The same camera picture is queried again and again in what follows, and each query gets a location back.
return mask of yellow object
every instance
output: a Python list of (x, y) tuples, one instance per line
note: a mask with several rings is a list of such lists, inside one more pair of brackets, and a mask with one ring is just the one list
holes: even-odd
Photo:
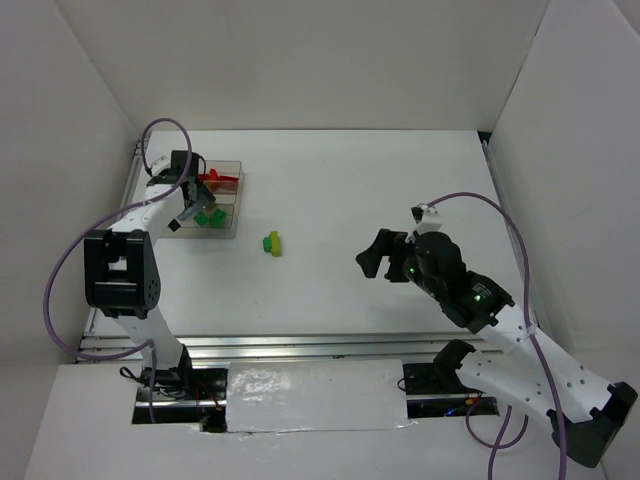
[(280, 248), (280, 237), (278, 236), (278, 232), (275, 230), (270, 232), (269, 237), (271, 239), (271, 255), (279, 257), (282, 255), (282, 250)]

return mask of white table surface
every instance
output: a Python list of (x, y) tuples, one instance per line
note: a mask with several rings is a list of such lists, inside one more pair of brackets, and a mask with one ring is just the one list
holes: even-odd
[[(25, 480), (487, 478), (489, 452), (469, 437), (462, 418), (423, 419), (395, 430), (206, 434), (195, 425), (132, 425), (135, 390), (117, 365), (61, 366)], [(521, 421), (515, 415), (507, 438)], [(487, 439), (500, 423), (493, 416), (473, 419)], [(498, 455), (495, 478), (554, 479), (557, 469), (549, 432), (530, 425), (516, 447)], [(569, 461), (567, 479), (604, 476)]]
[(229, 432), (391, 430), (411, 424), (398, 359), (231, 363)]
[[(407, 230), (410, 208), (470, 190), (496, 198), (470, 131), (200, 131), (194, 151), (240, 160), (246, 173), (233, 240), (161, 239), (160, 307), (172, 331), (191, 335), (451, 332), (427, 295), (367, 280), (355, 256), (379, 228)], [(148, 158), (183, 149), (179, 132), (154, 132)], [(141, 174), (136, 197), (146, 183)], [(490, 207), (454, 199), (439, 207), (443, 231), (470, 269), (520, 300), (522, 282), (504, 223)], [(278, 230), (283, 256), (262, 251)], [(123, 332), (100, 314), (97, 335)]]

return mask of wire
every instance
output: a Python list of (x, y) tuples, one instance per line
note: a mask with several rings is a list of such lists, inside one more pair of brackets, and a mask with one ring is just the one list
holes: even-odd
[(142, 146), (142, 139), (139, 138), (136, 141), (135, 145), (133, 146), (133, 153), (131, 154), (132, 157), (135, 157), (138, 154), (137, 153), (138, 152), (138, 148), (141, 148), (141, 146)]
[(142, 168), (144, 169), (147, 175), (149, 175), (150, 177), (153, 177), (153, 171), (151, 170), (153, 163), (151, 165), (147, 165), (147, 159), (145, 157), (145, 152), (144, 152), (145, 142), (146, 142), (145, 137), (140, 136), (140, 138), (136, 142), (136, 146), (133, 148), (133, 154), (135, 157), (136, 150), (138, 149), (138, 145), (140, 145), (140, 156), (142, 157)]
[[(485, 442), (484, 440), (482, 440), (476, 434), (476, 432), (474, 432), (473, 429), (471, 428), (471, 415), (473, 414), (474, 410), (480, 404), (487, 403), (489, 401), (490, 401), (490, 399), (484, 398), (482, 400), (479, 400), (479, 401), (475, 402), (473, 405), (471, 405), (467, 409), (467, 414), (465, 415), (464, 423), (465, 423), (465, 425), (467, 427), (467, 431), (469, 432), (469, 435), (471, 435), (476, 442), (478, 442), (480, 445), (483, 445), (483, 446), (485, 446), (487, 448), (493, 448), (493, 446), (494, 446), (493, 443)], [(520, 440), (522, 440), (522, 437), (524, 437), (524, 434), (526, 433), (528, 426), (529, 426), (529, 417), (527, 415), (525, 415), (524, 416), (524, 421), (522, 422), (522, 428), (520, 429), (520, 433), (518, 433), (518, 435), (516, 435), (516, 438), (511, 440), (509, 443), (504, 443), (502, 445), (498, 445), (498, 450), (506, 450), (507, 448), (511, 448), (515, 444), (517, 444)]]
[(211, 397), (211, 400), (213, 400), (213, 403), (215, 403), (216, 410), (220, 410), (220, 404), (218, 403), (218, 400), (216, 399), (215, 395), (209, 391), (209, 389), (207, 388), (204, 382), (201, 381), (200, 385), (202, 385), (202, 388), (204, 389), (204, 391), (207, 393), (207, 395)]
[(156, 369), (158, 368), (158, 357), (156, 349), (151, 348), (151, 377), (149, 379), (149, 419), (151, 423), (156, 423), (156, 416), (153, 413), (153, 387), (156, 384)]
[(489, 480), (493, 480), (493, 465), (496, 462), (496, 455), (498, 454), (498, 450), (500, 450), (500, 442), (502, 441), (502, 437), (504, 437), (504, 433), (507, 431), (507, 427), (509, 426), (509, 420), (511, 419), (511, 405), (507, 406), (507, 413), (504, 416), (504, 422), (502, 422), (502, 427), (500, 427), (500, 431), (498, 432), (498, 436), (496, 437), (496, 442), (491, 447), (491, 455), (489, 455), (489, 466), (487, 467), (487, 477)]
[[(438, 205), (439, 203), (442, 203), (446, 200), (452, 199), (452, 198), (457, 198), (457, 197), (470, 197), (470, 198), (476, 198), (478, 200), (481, 200), (487, 204), (489, 204), (490, 206), (492, 206), (495, 210), (497, 210), (502, 217), (504, 218), (504, 220), (507, 222), (507, 224), (509, 225), (509, 227), (511, 228), (511, 230), (513, 231), (513, 233), (515, 234), (517, 240), (518, 240), (518, 246), (520, 247), (520, 253), (522, 254), (522, 260), (524, 263), (524, 298), (523, 298), (523, 305), (522, 305), (522, 309), (524, 310), (524, 323), (525, 326), (527, 327), (527, 329), (529, 327), (531, 327), (531, 317), (529, 314), (529, 293), (530, 293), (530, 287), (531, 287), (531, 267), (529, 264), (529, 254), (527, 253), (527, 247), (524, 243), (524, 238), (522, 237), (522, 234), (520, 233), (520, 229), (518, 228), (518, 226), (516, 225), (516, 223), (513, 221), (513, 219), (511, 218), (511, 216), (500, 206), (498, 205), (496, 202), (494, 202), (493, 200), (485, 197), (484, 195), (481, 195), (479, 193), (474, 193), (474, 192), (457, 192), (457, 193), (450, 193), (449, 195), (444, 195), (442, 197), (436, 198), (435, 200), (432, 200), (431, 202), (427, 203), (428, 207), (435, 207), (436, 205)], [(565, 429), (565, 424), (564, 424), (564, 413), (562, 411), (562, 405), (560, 403), (560, 395), (558, 394), (558, 388), (556, 386), (556, 382), (553, 379), (553, 373), (551, 372), (551, 368), (549, 368), (549, 363), (547, 362), (546, 357), (544, 356), (544, 352), (542, 351), (542, 348), (540, 347), (540, 343), (538, 342), (538, 339), (536, 338), (535, 334), (532, 334), (530, 337), (531, 339), (531, 344), (533, 345), (533, 348), (536, 351), (536, 354), (538, 355), (538, 359), (540, 360), (540, 364), (542, 365), (542, 370), (544, 371), (544, 375), (547, 379), (547, 382), (549, 383), (549, 389), (551, 390), (551, 397), (553, 398), (553, 405), (556, 409), (556, 418), (557, 418), (557, 423), (558, 423), (558, 436), (559, 436), (559, 447), (560, 447), (560, 467), (559, 467), (559, 471), (558, 471), (558, 479), (559, 480), (565, 480), (566, 476), (567, 476), (567, 432)], [(511, 417), (510, 415), (510, 408), (509, 407), (507, 409), (507, 415), (505, 415), (505, 419), (504, 419), (504, 424), (503, 424), (503, 428), (502, 430), (506, 431), (507, 425), (509, 424), (509, 419)], [(497, 441), (492, 449), (491, 449), (491, 457), (495, 459), (495, 455), (499, 449), (500, 446), (500, 442)], [(490, 475), (489, 478), (492, 478), (493, 474), (491, 472), (491, 469), (493, 468), (493, 461), (490, 460)]]
[[(146, 158), (146, 152), (144, 149), (144, 139), (147, 136), (147, 133), (151, 130), (151, 128), (155, 125), (157, 125), (158, 123), (162, 123), (162, 122), (169, 122), (169, 123), (173, 123), (176, 127), (178, 127), (178, 129), (182, 132), (182, 134), (184, 135), (185, 141), (187, 143), (187, 161), (185, 162), (184, 165), (184, 169), (182, 170), (182, 173), (180, 174), (180, 178), (178, 178), (178, 180), (176, 181), (176, 183), (174, 185), (171, 186), (171, 188), (169, 190), (167, 190), (166, 192), (161, 193), (160, 195), (157, 195), (149, 200), (146, 200), (144, 202), (136, 202), (136, 203), (132, 203), (130, 205), (126, 205), (122, 208), (119, 208), (118, 210), (116, 210), (115, 212), (100, 218), (99, 220), (96, 220), (95, 222), (93, 222), (88, 228), (86, 228), (82, 233), (80, 233), (70, 244), (69, 246), (64, 250), (64, 252), (62, 252), (62, 255), (60, 256), (60, 258), (58, 259), (58, 261), (56, 262), (56, 264), (53, 267), (53, 270), (51, 271), (51, 274), (49, 275), (49, 278), (47, 280), (47, 284), (45, 285), (45, 289), (44, 289), (44, 296), (42, 299), (42, 314), (44, 317), (44, 326), (47, 329), (47, 333), (49, 334), (49, 336), (51, 337), (51, 340), (53, 340), (53, 343), (55, 343), (63, 352), (76, 357), (76, 358), (80, 358), (82, 360), (93, 360), (93, 361), (113, 361), (113, 360), (119, 360), (121, 358), (124, 357), (128, 357), (129, 355), (133, 355), (134, 353), (137, 353), (141, 350), (144, 350), (145, 348), (150, 348), (151, 349), (151, 373), (152, 373), (152, 380), (155, 380), (155, 367), (154, 364), (157, 362), (154, 362), (154, 357), (155, 357), (155, 351), (154, 351), (154, 345), (153, 345), (153, 340), (147, 340), (146, 342), (141, 343), (140, 345), (133, 347), (129, 350), (125, 350), (124, 352), (120, 352), (120, 353), (114, 353), (114, 354), (110, 354), (110, 355), (94, 355), (94, 354), (89, 354), (89, 353), (84, 353), (79, 351), (78, 349), (71, 347), (69, 345), (67, 345), (56, 333), (54, 327), (53, 327), (53, 322), (51, 320), (51, 291), (53, 289), (53, 284), (56, 280), (56, 277), (58, 276), (58, 274), (60, 273), (60, 270), (62, 268), (62, 266), (64, 265), (64, 263), (67, 261), (67, 259), (69, 258), (69, 255), (71, 255), (71, 252), (73, 252), (73, 250), (78, 246), (78, 244), (84, 239), (84, 237), (87, 236), (87, 234), (99, 227), (100, 225), (102, 225), (103, 223), (117, 217), (118, 215), (122, 215), (126, 212), (129, 212), (130, 210), (133, 210), (134, 208), (138, 208), (141, 207), (142, 205), (148, 204), (148, 203), (153, 203), (153, 202), (158, 202), (166, 197), (168, 197), (169, 195), (171, 195), (173, 192), (175, 192), (180, 185), (182, 184), (182, 182), (184, 182), (184, 180), (187, 178), (187, 174), (189, 173), (189, 167), (191, 166), (191, 138), (189, 138), (189, 134), (187, 133), (187, 131), (185, 130), (185, 128), (178, 123), (176, 120), (172, 119), (172, 118), (158, 118), (156, 120), (153, 120), (151, 123), (149, 123), (149, 125), (147, 125), (144, 130), (142, 131), (142, 135), (140, 136), (141, 138), (141, 142), (140, 142), (140, 147), (141, 147), (141, 154), (142, 154), (142, 163), (145, 166), (145, 170), (148, 170), (148, 166), (147, 166), (147, 158)], [(149, 402), (149, 407), (152, 408), (152, 402)]]
[[(143, 385), (143, 386), (148, 386), (144, 380), (142, 380), (141, 377), (136, 377), (135, 374), (128, 368), (128, 367), (120, 367), (120, 376), (129, 379), (129, 380), (133, 380), (134, 382)], [(167, 388), (163, 388), (163, 387), (154, 387), (153, 388), (154, 392), (158, 392), (160, 395), (162, 395), (163, 397), (169, 398), (171, 400), (180, 400), (181, 398), (184, 398), (185, 396), (185, 391), (181, 388), (173, 388), (173, 389), (167, 389)]]

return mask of white backdrop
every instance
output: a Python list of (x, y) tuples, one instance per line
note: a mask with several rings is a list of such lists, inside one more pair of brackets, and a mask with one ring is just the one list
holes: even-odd
[[(0, 478), (18, 480), (62, 358), (42, 323), (45, 281), (80, 229), (117, 206), (133, 139), (53, 2), (0, 2), (0, 65)], [(60, 334), (77, 342), (81, 255), (53, 305)]]
[(640, 2), (638, 0), (614, 0), (631, 26), (640, 33)]
[[(554, 0), (490, 147), (565, 344), (640, 390), (640, 37), (610, 1)], [(635, 479), (636, 408), (605, 457)]]
[(138, 128), (491, 130), (548, 0), (57, 0)]

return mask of white panel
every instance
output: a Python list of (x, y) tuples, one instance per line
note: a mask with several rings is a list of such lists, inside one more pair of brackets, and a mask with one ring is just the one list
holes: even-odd
[[(156, 243), (160, 307), (177, 335), (269, 335), (456, 331), (428, 295), (409, 284), (367, 280), (355, 261), (382, 227), (406, 231), (410, 208), (459, 190), (495, 199), (474, 132), (194, 132), (207, 159), (241, 160), (246, 173), (233, 240)], [(150, 161), (184, 148), (178, 132), (155, 132)], [(141, 195), (146, 182), (138, 182)], [(442, 231), (469, 268), (521, 300), (522, 282), (502, 218), (477, 200), (439, 207)], [(262, 250), (271, 230), (283, 255)], [(119, 335), (99, 322), (99, 336)]]
[[(462, 418), (384, 431), (203, 434), (194, 425), (131, 425), (135, 390), (115, 365), (60, 367), (25, 480), (487, 478), (489, 451), (469, 437)], [(516, 415), (508, 438), (521, 421)], [(486, 439), (500, 423), (473, 419)], [(552, 479), (557, 471), (558, 449), (533, 424), (498, 455), (495, 478)], [(567, 479), (604, 477), (570, 461)]]
[(57, 366), (0, 367), (0, 478), (22, 480)]
[[(552, 1), (491, 152), (561, 340), (636, 389), (639, 138), (637, 33), (610, 1)], [(607, 351), (621, 360), (605, 372)], [(611, 478), (637, 477), (637, 445), (636, 414), (605, 457)]]
[(640, 2), (638, 0), (614, 0), (622, 14), (636, 32), (640, 33)]
[[(0, 364), (57, 363), (42, 323), (46, 279), (81, 228), (118, 205), (133, 141), (52, 2), (2, 2), (0, 58)], [(69, 263), (53, 314), (77, 342), (87, 311), (81, 255)]]
[(491, 130), (547, 1), (58, 4), (139, 128)]
[(406, 427), (400, 360), (232, 363), (230, 432), (389, 430)]

